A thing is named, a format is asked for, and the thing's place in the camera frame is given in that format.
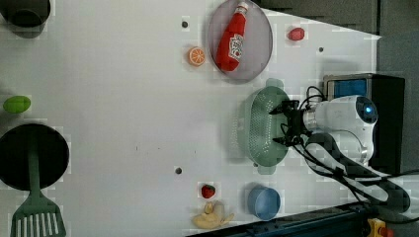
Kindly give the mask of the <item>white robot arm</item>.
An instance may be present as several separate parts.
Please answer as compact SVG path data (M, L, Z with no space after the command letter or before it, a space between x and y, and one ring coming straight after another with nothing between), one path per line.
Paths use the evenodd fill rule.
M418 206L416 174L389 175L368 166L378 121L370 99L346 96L305 109L297 101L283 101L271 113L287 118L281 126L284 135L276 141L294 147L315 173L398 213L411 213Z

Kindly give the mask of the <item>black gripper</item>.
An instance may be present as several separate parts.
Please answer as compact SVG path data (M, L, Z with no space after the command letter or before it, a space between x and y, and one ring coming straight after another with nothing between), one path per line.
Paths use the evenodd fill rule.
M303 122L304 110L298 108L298 101L284 101L281 105L270 111L270 115L284 114L287 118L287 131L285 137L273 138L277 143L285 146L303 144L302 136L310 136L310 131Z

